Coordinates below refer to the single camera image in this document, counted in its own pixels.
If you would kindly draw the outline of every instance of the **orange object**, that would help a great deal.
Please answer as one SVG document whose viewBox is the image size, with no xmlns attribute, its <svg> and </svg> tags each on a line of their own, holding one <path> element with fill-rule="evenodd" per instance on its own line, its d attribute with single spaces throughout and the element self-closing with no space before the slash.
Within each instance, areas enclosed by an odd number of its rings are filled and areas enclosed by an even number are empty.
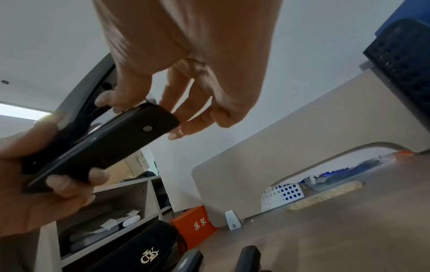
<svg viewBox="0 0 430 272">
<path fill-rule="evenodd" d="M 170 220 L 187 242 L 188 250 L 211 236 L 218 228 L 209 221 L 205 206 L 192 208 Z"/>
</svg>

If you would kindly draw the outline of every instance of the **stapler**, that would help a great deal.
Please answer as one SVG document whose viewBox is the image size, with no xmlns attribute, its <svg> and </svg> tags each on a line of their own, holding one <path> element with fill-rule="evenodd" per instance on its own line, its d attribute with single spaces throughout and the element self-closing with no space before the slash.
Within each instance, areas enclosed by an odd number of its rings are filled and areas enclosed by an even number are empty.
<svg viewBox="0 0 430 272">
<path fill-rule="evenodd" d="M 115 63 L 108 54 L 56 109 L 65 117 L 52 144 L 23 159 L 22 172 L 30 176 L 24 193 L 52 191 L 46 184 L 52 174 L 87 181 L 92 167 L 106 169 L 179 125 L 173 114 L 146 102 L 91 130 L 92 122 L 110 109 L 98 108 L 95 99 L 115 87 Z"/>
</svg>

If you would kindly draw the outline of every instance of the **person's left hand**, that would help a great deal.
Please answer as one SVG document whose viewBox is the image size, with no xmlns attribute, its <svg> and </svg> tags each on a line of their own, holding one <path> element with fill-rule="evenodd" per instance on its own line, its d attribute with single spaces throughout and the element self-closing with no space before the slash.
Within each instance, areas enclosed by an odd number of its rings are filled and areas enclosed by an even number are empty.
<svg viewBox="0 0 430 272">
<path fill-rule="evenodd" d="M 25 133 L 0 139 L 0 237 L 29 232 L 77 212 L 94 200 L 93 186 L 108 181 L 105 170 L 92 168 L 90 184 L 52 175 L 47 184 L 54 192 L 23 194 L 27 177 L 21 174 L 20 159 L 44 149 L 57 132 L 55 122 L 44 120 Z"/>
</svg>

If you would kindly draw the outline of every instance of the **fluorescent light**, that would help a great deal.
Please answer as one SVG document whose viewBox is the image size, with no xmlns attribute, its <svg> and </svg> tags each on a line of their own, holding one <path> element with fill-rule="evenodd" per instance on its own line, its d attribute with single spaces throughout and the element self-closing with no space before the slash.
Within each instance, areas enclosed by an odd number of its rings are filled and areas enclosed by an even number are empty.
<svg viewBox="0 0 430 272">
<path fill-rule="evenodd" d="M 48 115 L 49 112 L 36 111 L 29 108 L 21 108 L 6 104 L 0 104 L 0 115 L 18 117 L 30 120 L 39 120 L 40 118 Z"/>
</svg>

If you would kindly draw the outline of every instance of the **black mesh basket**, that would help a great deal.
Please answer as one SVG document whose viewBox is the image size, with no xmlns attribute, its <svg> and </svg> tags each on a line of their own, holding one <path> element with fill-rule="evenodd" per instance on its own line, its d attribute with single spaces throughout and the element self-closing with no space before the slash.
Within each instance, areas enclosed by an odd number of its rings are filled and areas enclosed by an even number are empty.
<svg viewBox="0 0 430 272">
<path fill-rule="evenodd" d="M 398 20 L 364 54 L 430 117 L 430 26 Z"/>
</svg>

